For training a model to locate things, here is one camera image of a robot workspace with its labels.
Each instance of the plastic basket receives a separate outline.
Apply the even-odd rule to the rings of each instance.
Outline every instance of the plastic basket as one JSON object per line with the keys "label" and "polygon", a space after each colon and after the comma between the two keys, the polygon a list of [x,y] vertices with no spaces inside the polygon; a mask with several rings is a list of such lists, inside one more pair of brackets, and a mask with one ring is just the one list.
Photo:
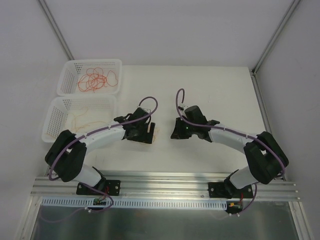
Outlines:
{"label": "plastic basket", "polygon": [[[102,86],[93,91],[81,91],[86,88],[86,83],[81,83],[79,88],[78,82],[82,77],[86,76],[87,70],[91,73],[93,69],[97,68],[99,74],[107,77],[109,84]],[[116,94],[119,92],[122,81],[122,62],[119,59],[90,59],[90,60],[72,60],[67,61],[60,74],[56,93],[59,96],[67,96],[70,94]]]}
{"label": "plastic basket", "polygon": [[46,115],[42,140],[53,143],[59,134],[69,129],[82,134],[106,126],[117,114],[113,95],[87,94],[58,96],[52,100]]}

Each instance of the red string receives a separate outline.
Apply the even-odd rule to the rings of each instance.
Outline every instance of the red string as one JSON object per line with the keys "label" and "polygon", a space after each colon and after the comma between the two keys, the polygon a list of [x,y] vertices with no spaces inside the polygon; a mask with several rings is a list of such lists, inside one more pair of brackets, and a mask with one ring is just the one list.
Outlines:
{"label": "red string", "polygon": [[[101,89],[103,87],[115,87],[118,85],[118,79],[115,72],[109,70],[107,75],[104,76],[104,70],[101,67],[96,68],[88,68],[85,71],[85,75],[83,75],[79,82],[77,83],[78,88],[81,92],[88,92],[93,91],[95,92],[98,89]],[[116,84],[111,85],[108,82],[108,76],[110,73],[113,73],[115,76]]]}

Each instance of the white wall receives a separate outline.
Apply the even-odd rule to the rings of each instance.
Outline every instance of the white wall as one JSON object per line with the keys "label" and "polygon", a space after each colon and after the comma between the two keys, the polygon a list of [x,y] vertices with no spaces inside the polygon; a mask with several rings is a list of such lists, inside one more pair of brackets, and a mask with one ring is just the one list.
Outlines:
{"label": "white wall", "polygon": [[13,239],[45,168],[41,128],[66,60],[36,0],[0,2],[0,239]]}
{"label": "white wall", "polygon": [[258,72],[271,128],[287,154],[288,177],[320,239],[320,1],[303,0]]}
{"label": "white wall", "polygon": [[76,59],[253,68],[292,0],[47,0]]}

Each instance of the black mounting bracket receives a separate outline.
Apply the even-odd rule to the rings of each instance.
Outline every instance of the black mounting bracket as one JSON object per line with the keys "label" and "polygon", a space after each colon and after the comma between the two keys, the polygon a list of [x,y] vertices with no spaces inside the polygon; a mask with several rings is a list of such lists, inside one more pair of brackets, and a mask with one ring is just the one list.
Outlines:
{"label": "black mounting bracket", "polygon": [[[108,179],[106,179],[104,181],[104,186],[103,186],[104,191],[101,190],[101,192],[105,192],[109,196],[119,196],[120,187],[121,187],[121,181],[120,180],[108,180]],[[76,188],[76,194],[77,195],[101,196],[100,193],[87,188],[81,182],[78,183],[78,186]]]}
{"label": "black mounting bracket", "polygon": [[[209,197],[212,199],[221,199],[224,198],[220,193],[219,190],[225,188],[225,183],[223,181],[221,182],[208,182],[208,192]],[[254,197],[254,193],[252,190],[252,186],[248,185],[245,186],[242,189],[237,189],[234,191],[232,198],[234,199],[240,199],[241,193],[243,194],[244,199],[252,199]]]}

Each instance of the white perforated strip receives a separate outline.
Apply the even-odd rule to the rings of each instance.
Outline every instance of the white perforated strip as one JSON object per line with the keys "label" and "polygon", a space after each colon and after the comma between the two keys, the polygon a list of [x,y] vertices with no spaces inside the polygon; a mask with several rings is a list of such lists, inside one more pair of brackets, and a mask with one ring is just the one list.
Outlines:
{"label": "white perforated strip", "polygon": [[[94,205],[95,198],[79,197],[43,197],[43,206],[60,206],[60,207],[98,207]],[[106,206],[111,201],[105,200]],[[169,199],[130,199],[115,198],[113,208],[129,209],[203,209],[203,210],[226,210],[227,202],[221,200],[169,200]]]}

